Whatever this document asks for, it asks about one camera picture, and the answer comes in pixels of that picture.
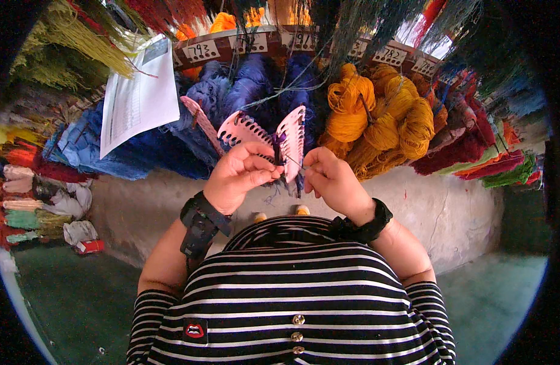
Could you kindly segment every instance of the gold button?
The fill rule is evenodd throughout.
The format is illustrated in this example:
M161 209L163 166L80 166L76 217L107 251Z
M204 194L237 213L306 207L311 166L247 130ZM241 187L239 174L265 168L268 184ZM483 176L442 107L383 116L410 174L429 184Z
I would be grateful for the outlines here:
M299 355L299 354L301 354L301 353L304 353L304 347L302 347L302 346L294 346L294 348L292 349L292 352L293 352L294 354L297 354L297 355Z
M292 340L292 342L300 342L302 339L304 339L304 336L300 332L294 332L290 336L290 340Z
M304 316L301 314L297 314L292 318L292 323L295 325L303 325L304 324Z

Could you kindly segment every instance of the yellow shoe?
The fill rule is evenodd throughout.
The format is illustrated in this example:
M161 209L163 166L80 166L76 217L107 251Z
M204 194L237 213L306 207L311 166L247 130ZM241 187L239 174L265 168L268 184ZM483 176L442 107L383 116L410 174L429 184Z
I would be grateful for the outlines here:
M307 206L296 207L296 215L310 215L310 209Z
M268 219L268 216L265 213L258 212L255 214L254 223L260 223Z

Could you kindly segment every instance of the person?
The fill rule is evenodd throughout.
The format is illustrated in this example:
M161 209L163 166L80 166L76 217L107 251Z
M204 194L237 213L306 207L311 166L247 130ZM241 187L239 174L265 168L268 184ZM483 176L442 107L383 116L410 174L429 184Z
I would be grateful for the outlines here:
M212 208L229 216L249 190L280 178L283 166L262 155L274 151L246 142L221 158L203 189ZM347 232L377 221L380 202L345 161L320 147L303 166L305 193L348 217ZM392 218L355 242L335 222L269 218L197 265L181 252L195 229L176 220L140 275L127 363L453 364L442 294L416 237Z

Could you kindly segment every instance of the black and white striped shirt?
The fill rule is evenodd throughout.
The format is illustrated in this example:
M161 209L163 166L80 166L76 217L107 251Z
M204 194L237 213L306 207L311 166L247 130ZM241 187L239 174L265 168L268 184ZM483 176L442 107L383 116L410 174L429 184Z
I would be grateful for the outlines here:
M453 364L440 289L406 288L325 218L276 217L239 232L189 277L182 298L146 290L128 364Z

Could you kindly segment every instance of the hand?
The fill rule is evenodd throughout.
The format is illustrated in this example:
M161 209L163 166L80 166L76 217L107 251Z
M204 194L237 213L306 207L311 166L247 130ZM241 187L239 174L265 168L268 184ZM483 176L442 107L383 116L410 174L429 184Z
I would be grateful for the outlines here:
M333 210L346 215L357 227L375 217L375 202L355 177L349 164L326 147L315 148L304 157L304 192L314 190Z
M205 184L203 194L221 214L230 215L251 189L280 178L284 166L274 166L263 157L274 150L259 142L240 143L221 157Z

